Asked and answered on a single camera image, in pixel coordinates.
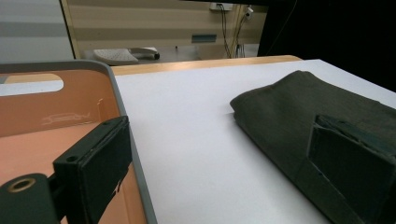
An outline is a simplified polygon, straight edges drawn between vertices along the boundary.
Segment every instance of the white table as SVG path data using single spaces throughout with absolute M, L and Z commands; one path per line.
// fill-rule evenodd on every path
M 295 70 L 396 108 L 396 93 L 321 60 L 116 77 L 158 223 L 330 223 L 252 144 L 229 104 Z

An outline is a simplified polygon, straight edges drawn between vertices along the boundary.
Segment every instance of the wooden table edge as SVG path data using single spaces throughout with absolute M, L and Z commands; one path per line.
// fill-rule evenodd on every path
M 204 61 L 178 62 L 178 63 L 122 65 L 122 66 L 112 66 L 111 69 L 113 70 L 115 76 L 123 76 L 123 75 L 179 71 L 179 70 L 187 70 L 187 69 L 234 66 L 234 65 L 284 63 L 284 62 L 295 62 L 300 60 L 301 60 L 300 58 L 293 55 L 279 55 L 279 56 L 266 56 L 266 57 L 255 57 L 255 58 L 219 59 L 219 60 L 204 60 Z

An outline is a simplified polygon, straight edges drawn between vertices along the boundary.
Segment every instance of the white wall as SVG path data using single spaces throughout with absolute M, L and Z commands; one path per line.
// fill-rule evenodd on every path
M 73 60 L 57 0 L 0 0 L 0 63 Z

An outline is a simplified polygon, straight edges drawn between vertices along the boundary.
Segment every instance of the dark green cloth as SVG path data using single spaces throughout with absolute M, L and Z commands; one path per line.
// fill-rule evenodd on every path
M 396 147 L 395 109 L 303 71 L 295 71 L 273 85 L 244 92 L 232 99 L 231 106 L 238 125 L 330 220 L 367 221 L 318 175 L 317 167 L 307 158 L 311 128 L 316 115 L 326 115 L 345 120 Z

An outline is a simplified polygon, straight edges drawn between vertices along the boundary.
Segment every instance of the beige wall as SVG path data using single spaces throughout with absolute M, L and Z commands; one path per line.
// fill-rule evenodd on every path
M 69 32 L 76 52 L 191 45 L 191 35 L 217 35 L 222 45 L 221 14 L 210 3 L 177 0 L 63 0 Z M 227 39 L 233 34 L 244 6 L 227 12 Z M 259 43 L 266 8 L 256 7 L 244 23 L 241 43 Z

